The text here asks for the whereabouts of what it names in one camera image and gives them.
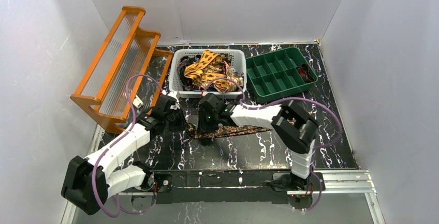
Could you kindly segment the black brown floral tie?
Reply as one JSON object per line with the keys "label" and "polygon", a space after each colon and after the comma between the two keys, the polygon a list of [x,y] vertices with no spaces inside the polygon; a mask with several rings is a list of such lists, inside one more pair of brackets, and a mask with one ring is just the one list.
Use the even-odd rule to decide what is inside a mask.
{"label": "black brown floral tie", "polygon": [[[189,123],[187,134],[192,139],[198,139],[198,129],[194,124]],[[251,135],[259,132],[271,131],[270,128],[256,127],[256,126],[218,126],[214,131],[214,139],[225,138],[241,135]]]}

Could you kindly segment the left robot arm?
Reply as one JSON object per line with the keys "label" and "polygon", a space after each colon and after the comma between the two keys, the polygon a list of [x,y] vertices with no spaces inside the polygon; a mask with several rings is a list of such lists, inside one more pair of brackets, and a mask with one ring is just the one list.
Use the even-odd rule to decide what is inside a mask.
{"label": "left robot arm", "polygon": [[86,214],[93,215],[104,208],[108,199],[127,189],[156,191],[159,183],[154,178],[154,170],[145,163],[136,161],[122,170],[118,167],[165,130],[184,130],[186,124],[179,93],[159,96],[155,106],[140,113],[134,124],[107,145],[69,162],[61,196]]}

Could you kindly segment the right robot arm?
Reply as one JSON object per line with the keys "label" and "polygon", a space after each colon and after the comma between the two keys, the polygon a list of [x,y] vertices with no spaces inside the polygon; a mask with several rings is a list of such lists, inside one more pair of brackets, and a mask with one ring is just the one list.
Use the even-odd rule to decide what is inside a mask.
{"label": "right robot arm", "polygon": [[219,126],[265,128],[275,132],[291,151],[288,176],[275,176],[268,184],[285,190],[307,190],[311,184],[311,159],[318,121],[291,99],[266,105],[226,104],[212,93],[199,100],[198,131],[214,132]]}

